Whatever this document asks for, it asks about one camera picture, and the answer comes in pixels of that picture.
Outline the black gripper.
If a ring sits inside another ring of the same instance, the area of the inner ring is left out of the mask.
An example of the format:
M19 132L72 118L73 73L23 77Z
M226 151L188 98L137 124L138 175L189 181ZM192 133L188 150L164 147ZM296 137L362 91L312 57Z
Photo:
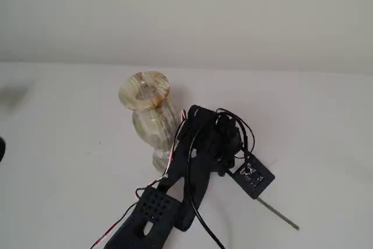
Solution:
M175 170L180 177L223 177L245 149L244 122L230 111L192 105L177 136Z

